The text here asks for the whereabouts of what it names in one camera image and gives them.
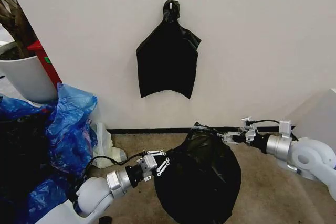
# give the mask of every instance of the white plant pot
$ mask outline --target white plant pot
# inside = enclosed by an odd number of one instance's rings
[[[15,42],[0,47],[0,54],[15,47]],[[20,60],[0,60],[0,71],[17,91],[35,103],[57,99],[57,91],[37,56]]]

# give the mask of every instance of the red box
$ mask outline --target red box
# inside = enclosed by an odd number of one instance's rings
[[[34,51],[37,55],[37,58],[40,60],[42,66],[46,70],[49,78],[51,79],[52,83],[54,84],[55,88],[57,88],[57,83],[62,83],[61,79],[59,78],[56,70],[53,67],[53,64],[51,64],[51,61],[49,60],[49,57],[47,56],[46,52],[44,51],[44,48],[42,47],[40,41],[36,41],[33,44],[31,44],[28,47],[28,50]]]

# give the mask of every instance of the black baseboard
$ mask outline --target black baseboard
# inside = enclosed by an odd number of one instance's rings
[[[220,132],[238,131],[237,127],[219,127]],[[259,132],[278,132],[279,127],[257,127]],[[190,128],[156,128],[156,129],[108,129],[111,134],[162,134],[162,133],[188,133]]]

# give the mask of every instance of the white wall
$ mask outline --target white wall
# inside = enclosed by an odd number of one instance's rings
[[[180,0],[181,25],[202,39],[192,98],[141,99],[135,50],[162,1],[19,0],[61,79],[98,96],[109,128],[280,119],[335,87],[336,0]]]

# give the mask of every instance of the green label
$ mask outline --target green label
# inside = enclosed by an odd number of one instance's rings
[[[51,61],[49,60],[49,57],[44,57],[44,60],[46,61],[46,63],[51,64]]]

